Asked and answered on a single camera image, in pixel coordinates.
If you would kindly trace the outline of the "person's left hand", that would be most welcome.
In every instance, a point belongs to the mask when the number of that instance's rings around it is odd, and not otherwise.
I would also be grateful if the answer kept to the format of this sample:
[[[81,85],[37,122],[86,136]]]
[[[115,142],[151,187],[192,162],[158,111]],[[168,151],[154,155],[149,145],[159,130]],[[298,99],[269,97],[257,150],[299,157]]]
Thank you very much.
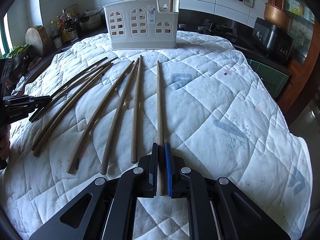
[[[8,125],[5,130],[5,135],[1,137],[0,158],[2,160],[6,160],[10,155],[10,129],[11,125]]]

